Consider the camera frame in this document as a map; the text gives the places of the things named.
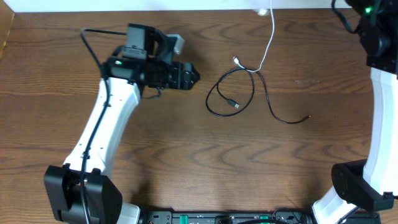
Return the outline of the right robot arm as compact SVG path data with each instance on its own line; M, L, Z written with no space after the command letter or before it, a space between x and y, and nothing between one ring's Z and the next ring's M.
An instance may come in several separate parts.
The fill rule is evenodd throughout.
M373 127L367 159L335 164L332 187L311 206L307 223L359 223L353 215L389 210L397 200L397 0L346 0L360 16L352 29L334 9L345 29L356 34L371 69L374 93Z

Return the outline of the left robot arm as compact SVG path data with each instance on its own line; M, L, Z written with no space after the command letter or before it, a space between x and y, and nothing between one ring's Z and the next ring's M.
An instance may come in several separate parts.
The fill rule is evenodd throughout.
M180 35L140 24L129 24L124 35L126 43L98 62L98 96L76 146L62 166L49 166L44 175L57 221L144 223L146 215L124 202L111 181L124 129L145 88L190 90L200 79L193 64L174 60L185 43Z

